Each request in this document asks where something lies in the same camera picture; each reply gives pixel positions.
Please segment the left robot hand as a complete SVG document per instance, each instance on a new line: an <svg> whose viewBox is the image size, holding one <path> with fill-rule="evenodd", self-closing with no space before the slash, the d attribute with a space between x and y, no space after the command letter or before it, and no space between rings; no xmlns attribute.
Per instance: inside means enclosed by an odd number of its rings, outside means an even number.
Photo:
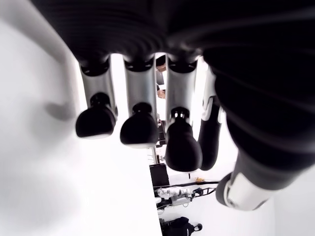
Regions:
<svg viewBox="0 0 315 236"><path fill-rule="evenodd" d="M252 211L315 163L312 0L35 0L80 64L79 137L111 135L118 117L111 54L124 58L126 146L158 141L156 53L165 53L166 154L179 172L211 169L221 111L239 152L216 198Z"/></svg>

